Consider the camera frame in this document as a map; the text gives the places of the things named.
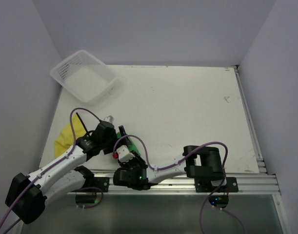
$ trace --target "black bracket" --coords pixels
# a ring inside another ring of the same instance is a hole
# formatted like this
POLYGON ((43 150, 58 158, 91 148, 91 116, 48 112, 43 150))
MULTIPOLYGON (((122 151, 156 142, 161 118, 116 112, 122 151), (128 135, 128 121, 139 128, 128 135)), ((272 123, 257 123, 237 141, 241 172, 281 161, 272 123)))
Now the black bracket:
POLYGON ((101 189, 104 193, 107 193, 109 191, 109 183, 109 177, 94 177, 95 186, 101 189))
MULTIPOLYGON (((210 193, 216 187, 212 185, 210 181, 199 180, 197 178, 194 179, 196 192, 197 193, 210 193)), ((227 177, 227 184, 221 186, 217 193, 237 193, 238 192, 238 183, 237 178, 235 177, 227 177)))
MULTIPOLYGON (((92 181, 93 181, 93 185, 96 186, 97 188, 101 189, 102 192, 107 193, 109 191, 109 183, 110 183, 109 177, 94 177, 92 181)), ((91 192, 94 192, 94 190, 87 189, 85 192, 89 193, 89 194, 76 194, 76 196, 75 196, 76 204, 81 204, 81 203, 93 204, 93 203, 95 203, 95 199, 96 199, 95 195, 90 194, 91 192)))

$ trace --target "metal frame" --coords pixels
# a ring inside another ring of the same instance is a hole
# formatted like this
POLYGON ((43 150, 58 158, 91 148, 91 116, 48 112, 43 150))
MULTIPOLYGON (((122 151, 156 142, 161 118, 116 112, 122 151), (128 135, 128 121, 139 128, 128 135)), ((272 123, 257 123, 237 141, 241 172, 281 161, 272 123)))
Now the metal frame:
MULTIPOLYGON (((150 190, 136 191, 127 187, 113 185, 114 170, 91 170, 95 176, 109 177, 109 191, 114 195, 204 195, 209 193, 196 193, 194 180, 186 176, 177 176, 166 179, 160 184, 152 186, 150 190)), ((280 190, 275 175, 260 174, 227 174, 236 177, 238 193, 232 195, 279 195, 280 190)))
POLYGON ((285 209, 283 207, 282 198, 281 195, 272 195, 275 203, 275 207, 277 210, 277 214, 279 217, 279 221, 283 230, 284 234, 291 234, 292 230, 288 222, 288 218, 285 212, 285 209))
POLYGON ((253 142, 254 152, 255 152, 255 155, 257 156, 257 159, 263 159, 262 154, 261 154, 261 150, 260 150, 260 147, 259 147, 259 143, 258 143, 258 140, 257 140, 257 135, 256 135, 256 132, 255 132, 255 128, 254 128, 254 125, 253 125, 251 113, 248 109, 248 105, 247 105, 246 98, 245 98, 245 95, 244 95, 241 79, 240 79, 240 76, 239 76, 239 73, 238 73, 238 68, 236 66, 233 66, 233 69, 234 69, 236 77, 237 77, 238 88, 239 88, 239 91, 240 91, 240 95, 241 95, 241 99, 242 99, 242 103, 243 103, 243 107, 244 107, 244 112, 245 112, 245 115, 246 115, 246 120, 247 120, 247 123, 249 125, 249 130, 250 130, 250 134, 251 134, 251 138, 252 138, 252 142, 253 142))

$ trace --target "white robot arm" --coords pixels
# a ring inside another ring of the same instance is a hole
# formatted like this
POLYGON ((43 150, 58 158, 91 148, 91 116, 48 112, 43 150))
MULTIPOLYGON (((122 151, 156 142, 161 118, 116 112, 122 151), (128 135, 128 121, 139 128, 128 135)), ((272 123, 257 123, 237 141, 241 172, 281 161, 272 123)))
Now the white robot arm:
MULTIPOLYGON (((121 136, 126 134, 122 126, 119 130, 121 136)), ((107 121, 101 121, 91 135, 85 135, 76 140, 71 155, 69 152, 73 146, 45 167, 27 176, 22 173, 15 176, 6 198, 6 205, 12 206, 12 210, 24 223, 33 222, 52 201, 68 192, 91 187, 94 174, 81 164, 98 155, 101 150, 104 154, 113 152, 117 140, 114 126, 107 121), (24 196, 13 205, 28 186, 30 187, 24 196)), ((128 141, 122 141, 116 149, 120 168, 114 173, 113 184, 135 190, 148 190, 165 179, 187 175, 202 180, 202 184, 205 182, 209 191, 212 191, 214 183, 219 184, 224 179, 219 151, 217 148, 205 147, 186 158, 189 153, 195 151, 196 147, 186 146, 184 152, 172 160, 148 166, 136 152, 129 151, 128 141), (202 166, 195 165, 197 156, 200 156, 202 166)))

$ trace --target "purple cable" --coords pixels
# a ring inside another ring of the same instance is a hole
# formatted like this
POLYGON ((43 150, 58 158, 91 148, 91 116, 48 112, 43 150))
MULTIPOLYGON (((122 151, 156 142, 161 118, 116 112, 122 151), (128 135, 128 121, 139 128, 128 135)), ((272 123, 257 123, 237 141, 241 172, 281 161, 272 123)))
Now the purple cable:
MULTIPOLYGON (((70 125, 71 125, 71 130, 72 130, 72 134, 73 134, 73 146, 72 146, 72 149, 70 150, 70 152, 62 157, 60 160, 58 160, 57 162, 55 162, 54 164, 52 164, 51 166, 49 166, 48 168, 46 168, 45 170, 43 170, 40 175, 44 175, 46 172, 48 172, 50 169, 52 169, 53 167, 57 166, 59 163, 61 163, 63 160, 65 160, 67 157, 69 157, 72 152, 74 151, 75 149, 75 146, 76 146, 76 135, 75 135, 75 130, 74 130, 74 126, 73 126, 73 122, 72 122, 72 116, 73 116, 73 113, 76 111, 76 110, 84 110, 84 111, 87 111, 89 113, 91 113, 94 117, 97 118, 97 120, 101 121, 100 118, 98 116, 96 116, 94 113, 92 113, 91 111, 85 109, 85 108, 81 108, 81 107, 78 107, 78 108, 75 108, 74 110, 71 111, 70 113, 70 125)), ((16 203, 21 199, 21 197, 26 193, 26 191, 32 186, 34 185, 34 183, 38 180, 38 177, 36 177, 35 179, 33 179, 31 181, 31 183, 19 194, 19 196, 14 200, 14 202, 11 204, 11 206, 9 207, 9 209, 7 210, 6 214, 2 217, 1 221, 0 221, 0 230, 1 230, 1 227, 3 225, 3 223, 5 222, 6 218, 9 216, 10 212, 12 211, 13 207, 16 205, 16 203)))
MULTIPOLYGON (((148 151, 147 151, 147 148, 143 142, 143 140, 141 140, 138 136, 135 136, 135 135, 125 135, 125 136, 122 136, 121 138, 119 138, 117 140, 117 142, 115 143, 114 145, 114 148, 113 148, 113 154, 115 153, 115 150, 118 146, 118 143, 126 138, 126 137, 133 137, 133 138, 136 138, 137 140, 140 141, 140 143, 142 144, 143 148, 144 148, 144 152, 145 152, 145 159, 147 161, 147 164, 148 164, 148 167, 151 169, 151 170, 155 170, 154 167, 151 166, 150 162, 149 162, 149 157, 148 157, 148 151)), ((177 162, 177 164, 180 164, 182 163, 183 161, 185 161, 188 157, 190 157, 191 155, 195 154, 197 151, 199 151, 200 149, 202 149, 203 147, 205 146, 208 146, 208 145, 221 145, 225 148, 225 157, 223 158, 223 162, 222 162, 222 170, 223 170, 223 175, 224 175, 224 179, 221 181, 221 183, 207 196, 207 198, 203 201, 202 203, 202 206, 201 206, 201 210, 199 212, 199 225, 200 225, 200 228, 201 228, 201 231, 203 234, 205 234, 205 231, 204 231, 204 228, 203 228, 203 224, 202 224, 202 214, 203 214, 203 211, 204 211, 204 207, 205 207, 205 204, 207 202, 207 200, 216 192, 219 190, 219 188, 222 186, 223 182, 225 181, 225 178, 226 178, 226 172, 225 172, 225 163, 226 163, 226 160, 227 160, 227 156, 228 156, 228 147, 222 143, 222 142, 219 142, 219 141, 212 141, 212 142, 208 142, 208 143, 205 143, 205 144, 202 144, 200 145, 199 147, 195 148, 193 151, 191 151, 189 154, 187 154, 185 157, 183 157, 181 160, 179 160, 177 162)), ((176 166, 177 164, 173 163, 169 166, 166 166, 166 167, 161 167, 161 168, 156 168, 157 171, 162 171, 162 170, 166 170, 166 169, 169 169, 169 168, 172 168, 174 166, 176 166)), ((226 213, 232 215, 233 217, 235 217, 241 224, 243 230, 244 230, 244 233, 246 234, 246 228, 244 226, 244 224, 241 222, 241 220, 235 215, 235 214, 232 214, 230 211, 225 211, 226 213)))
POLYGON ((242 226, 242 229, 243 229, 244 233, 247 234, 247 231, 246 231, 246 228, 245 228, 244 224, 242 223, 241 219, 237 215, 235 215, 234 213, 232 213, 232 212, 230 212, 226 209, 222 209, 222 211, 224 211, 225 213, 233 216, 240 223, 240 225, 242 226))
POLYGON ((7 234, 14 226, 17 225, 17 223, 19 223, 21 221, 21 219, 19 218, 17 221, 15 221, 6 231, 4 231, 2 234, 7 234))
POLYGON ((94 189, 94 190, 99 191, 101 193, 101 198, 100 198, 100 201, 98 203, 96 203, 94 205, 91 205, 91 206, 83 207, 84 209, 94 208, 94 207, 98 206, 102 202, 102 200, 103 200, 103 191, 100 188, 97 188, 97 187, 86 187, 86 188, 78 189, 77 191, 88 190, 88 189, 94 189))

